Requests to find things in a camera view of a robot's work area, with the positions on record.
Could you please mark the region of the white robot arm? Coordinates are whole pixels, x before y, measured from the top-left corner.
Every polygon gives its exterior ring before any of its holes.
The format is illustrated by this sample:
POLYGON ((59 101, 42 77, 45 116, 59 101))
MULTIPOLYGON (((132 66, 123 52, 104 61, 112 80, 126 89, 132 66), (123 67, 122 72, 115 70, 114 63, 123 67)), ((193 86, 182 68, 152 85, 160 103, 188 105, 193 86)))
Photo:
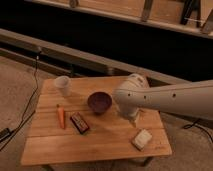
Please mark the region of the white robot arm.
POLYGON ((213 122, 213 80, 149 87, 144 76, 134 73, 114 89, 112 96, 119 115, 134 127, 140 108, 213 122))

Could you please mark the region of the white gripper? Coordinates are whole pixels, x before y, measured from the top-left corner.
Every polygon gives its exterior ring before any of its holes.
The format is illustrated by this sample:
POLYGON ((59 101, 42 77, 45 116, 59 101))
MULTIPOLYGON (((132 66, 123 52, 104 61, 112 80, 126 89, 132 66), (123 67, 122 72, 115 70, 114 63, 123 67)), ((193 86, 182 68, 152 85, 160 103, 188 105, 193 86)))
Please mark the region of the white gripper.
POLYGON ((125 110, 122 115, 123 118, 128 120, 133 127, 136 127, 138 125, 138 120, 140 118, 140 110, 138 108, 125 110))

